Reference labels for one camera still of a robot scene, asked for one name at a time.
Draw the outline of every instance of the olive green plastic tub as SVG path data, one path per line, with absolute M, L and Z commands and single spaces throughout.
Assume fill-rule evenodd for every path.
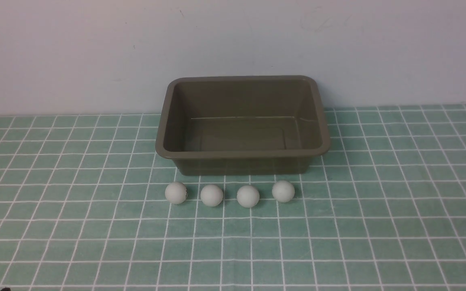
M 303 173 L 329 147 L 318 86 L 305 76 L 177 79 L 156 140 L 183 175 Z

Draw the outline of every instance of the white ball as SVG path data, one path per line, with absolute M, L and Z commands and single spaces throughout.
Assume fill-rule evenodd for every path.
M 165 198 L 172 204 L 181 204 L 188 197 L 186 186 L 180 182 L 173 182 L 168 184 L 165 189 Z
M 201 201 L 206 206 L 215 207 L 224 199 L 224 192 L 217 185 L 206 185 L 201 190 Z
M 250 185 L 242 186 L 237 192 L 237 201 L 240 206 L 251 208 L 260 200 L 260 193 Z
M 272 197 L 278 202 L 289 202 L 295 193 L 294 186 L 287 181 L 278 181 L 272 186 Z

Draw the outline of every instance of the table surface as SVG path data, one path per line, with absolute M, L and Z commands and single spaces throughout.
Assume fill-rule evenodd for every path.
M 0 117 L 0 288 L 466 290 L 466 105 L 326 115 L 331 150 L 305 174 L 226 177 L 156 155 L 158 114 Z M 197 200 L 210 183 L 215 208 Z

